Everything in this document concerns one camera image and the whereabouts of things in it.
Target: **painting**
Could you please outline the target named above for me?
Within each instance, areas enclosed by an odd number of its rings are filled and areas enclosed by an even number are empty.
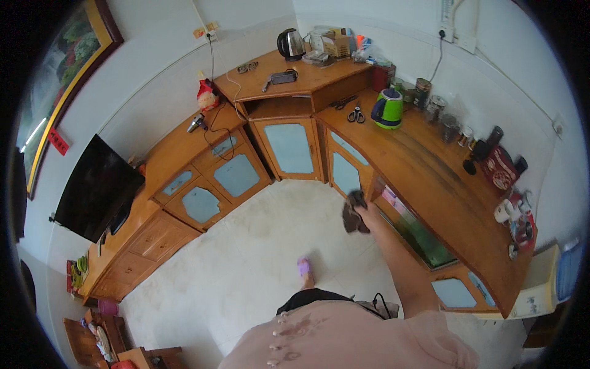
[[[17,118],[17,146],[24,154],[30,199],[51,127],[57,127],[84,83],[122,43],[106,0],[85,0],[33,71]]]

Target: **flat screen tv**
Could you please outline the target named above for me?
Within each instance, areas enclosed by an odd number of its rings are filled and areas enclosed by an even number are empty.
[[[70,175],[54,220],[96,243],[128,211],[145,177],[94,135]]]

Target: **pink shirt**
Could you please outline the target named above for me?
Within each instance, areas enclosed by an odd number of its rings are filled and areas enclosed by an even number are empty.
[[[315,301],[250,329],[219,369],[477,368],[441,312],[381,320],[354,302]]]

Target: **tiled floor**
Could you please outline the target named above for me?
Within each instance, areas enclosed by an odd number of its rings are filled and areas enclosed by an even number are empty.
[[[276,182],[180,249],[122,302],[136,346],[182,346],[190,368],[216,368],[241,335],[299,290],[296,260],[311,256],[317,286],[356,300],[398,295],[371,236],[346,234],[343,198],[317,181]],[[480,354],[480,368],[512,368],[521,321],[448,314]]]

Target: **stainless steel kettle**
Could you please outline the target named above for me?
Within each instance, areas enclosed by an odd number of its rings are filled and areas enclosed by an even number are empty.
[[[277,48],[286,61],[300,60],[305,54],[305,44],[295,28],[288,28],[278,35]]]

